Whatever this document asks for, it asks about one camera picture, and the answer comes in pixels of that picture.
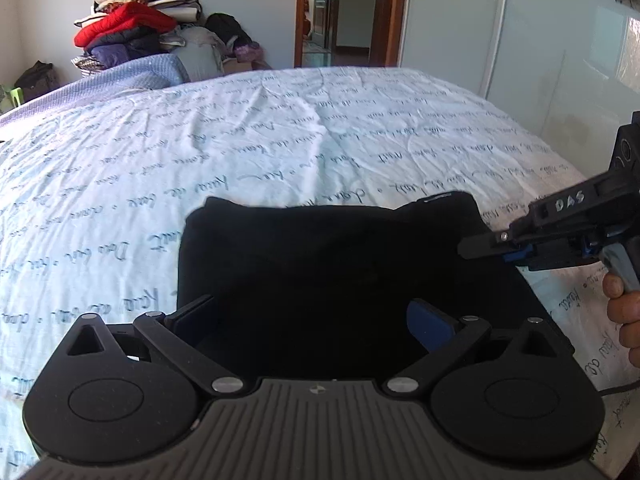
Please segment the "person's right hand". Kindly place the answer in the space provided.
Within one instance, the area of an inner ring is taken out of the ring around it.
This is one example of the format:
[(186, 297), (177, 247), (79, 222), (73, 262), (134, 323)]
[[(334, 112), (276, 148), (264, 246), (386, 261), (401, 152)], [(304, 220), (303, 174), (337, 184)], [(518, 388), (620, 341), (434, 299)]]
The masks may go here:
[(613, 273), (605, 275), (602, 288), (608, 298), (608, 318), (620, 326), (620, 344), (639, 366), (639, 293), (626, 292), (622, 279)]

